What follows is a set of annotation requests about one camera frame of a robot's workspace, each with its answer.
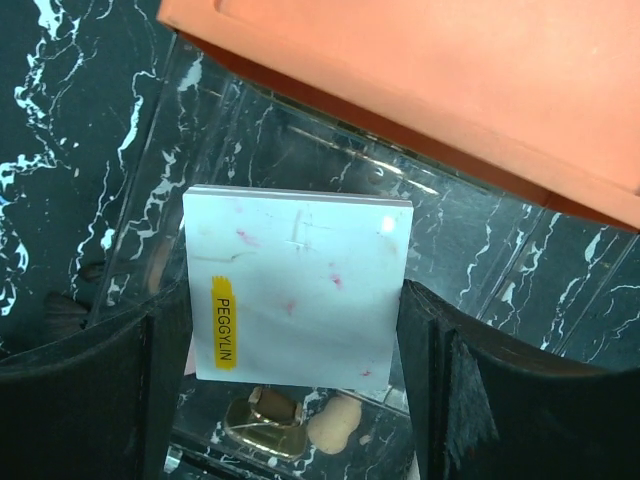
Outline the white square compact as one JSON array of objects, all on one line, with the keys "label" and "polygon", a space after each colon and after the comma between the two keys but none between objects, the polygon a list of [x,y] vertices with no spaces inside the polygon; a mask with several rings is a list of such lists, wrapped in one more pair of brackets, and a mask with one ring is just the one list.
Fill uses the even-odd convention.
[{"label": "white square compact", "polygon": [[182,202],[199,379],[387,384],[410,201],[195,185]]}]

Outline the beige makeup sponge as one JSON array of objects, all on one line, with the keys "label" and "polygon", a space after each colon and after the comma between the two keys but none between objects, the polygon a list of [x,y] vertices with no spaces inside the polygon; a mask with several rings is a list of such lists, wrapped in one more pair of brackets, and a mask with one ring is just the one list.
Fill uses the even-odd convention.
[{"label": "beige makeup sponge", "polygon": [[322,453],[342,452],[350,435],[357,429],[362,416],[362,403],[350,396],[338,395],[308,422],[310,442]]}]

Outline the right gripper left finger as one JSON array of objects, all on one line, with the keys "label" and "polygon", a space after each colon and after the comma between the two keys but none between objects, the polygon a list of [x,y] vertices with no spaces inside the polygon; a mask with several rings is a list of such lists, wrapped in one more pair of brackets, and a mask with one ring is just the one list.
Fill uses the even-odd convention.
[{"label": "right gripper left finger", "polygon": [[159,478],[191,334],[180,282],[2,361],[2,478]]}]

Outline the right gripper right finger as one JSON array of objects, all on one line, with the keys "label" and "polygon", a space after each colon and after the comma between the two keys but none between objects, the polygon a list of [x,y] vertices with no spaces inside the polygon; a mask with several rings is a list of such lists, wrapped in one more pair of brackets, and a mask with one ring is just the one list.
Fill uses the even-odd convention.
[{"label": "right gripper right finger", "polygon": [[635,479],[639,373],[540,350],[420,283],[397,340],[424,479]]}]

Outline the clear acrylic drawer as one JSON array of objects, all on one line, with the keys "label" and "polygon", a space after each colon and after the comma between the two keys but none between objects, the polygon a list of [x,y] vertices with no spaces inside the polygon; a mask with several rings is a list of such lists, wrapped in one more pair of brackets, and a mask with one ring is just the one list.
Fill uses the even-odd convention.
[{"label": "clear acrylic drawer", "polygon": [[635,479],[639,237],[316,113],[182,38],[105,313],[161,479]]}]

